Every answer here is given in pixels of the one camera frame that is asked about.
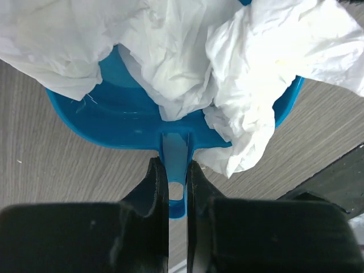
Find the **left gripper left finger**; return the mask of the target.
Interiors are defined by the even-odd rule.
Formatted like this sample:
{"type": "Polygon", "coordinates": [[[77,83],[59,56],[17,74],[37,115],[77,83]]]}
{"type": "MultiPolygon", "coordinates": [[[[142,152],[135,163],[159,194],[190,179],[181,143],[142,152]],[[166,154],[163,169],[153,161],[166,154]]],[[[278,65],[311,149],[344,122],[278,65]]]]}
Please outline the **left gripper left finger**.
{"type": "Polygon", "coordinates": [[[159,158],[118,202],[1,210],[2,272],[167,272],[168,241],[167,175],[159,158]]]}

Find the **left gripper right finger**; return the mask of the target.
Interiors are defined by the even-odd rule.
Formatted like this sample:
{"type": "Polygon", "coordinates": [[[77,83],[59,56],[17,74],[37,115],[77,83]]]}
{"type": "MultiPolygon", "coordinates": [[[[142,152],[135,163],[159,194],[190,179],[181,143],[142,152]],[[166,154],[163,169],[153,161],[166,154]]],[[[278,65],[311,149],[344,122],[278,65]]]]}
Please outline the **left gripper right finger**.
{"type": "Polygon", "coordinates": [[[362,272],[341,209],[303,193],[228,198],[196,162],[187,170],[188,272],[362,272]]]}

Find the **blue dustpan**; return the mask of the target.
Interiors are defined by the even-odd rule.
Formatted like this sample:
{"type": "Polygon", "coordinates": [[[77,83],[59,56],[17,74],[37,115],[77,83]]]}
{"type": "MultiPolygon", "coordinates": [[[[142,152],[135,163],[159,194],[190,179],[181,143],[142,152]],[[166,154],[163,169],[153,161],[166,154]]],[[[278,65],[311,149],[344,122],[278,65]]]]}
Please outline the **blue dustpan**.
{"type": "Polygon", "coordinates": [[[170,182],[192,159],[230,177],[252,168],[287,117],[299,76],[244,73],[237,99],[217,86],[210,33],[244,16],[249,1],[76,1],[71,34],[93,54],[102,83],[70,93],[48,89],[61,119],[110,148],[157,150],[170,182]]]}

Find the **large paper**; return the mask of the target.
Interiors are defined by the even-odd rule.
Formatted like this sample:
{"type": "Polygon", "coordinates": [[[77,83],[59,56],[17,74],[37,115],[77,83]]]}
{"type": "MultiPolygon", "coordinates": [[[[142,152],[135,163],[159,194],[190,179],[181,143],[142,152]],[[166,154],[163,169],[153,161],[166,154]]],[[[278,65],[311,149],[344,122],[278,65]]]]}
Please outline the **large paper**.
{"type": "Polygon", "coordinates": [[[363,29],[337,1],[1,2],[1,59],[73,100],[114,46],[164,121],[202,110],[231,143],[197,154],[226,177],[261,159],[296,76],[363,95],[363,29]]]}

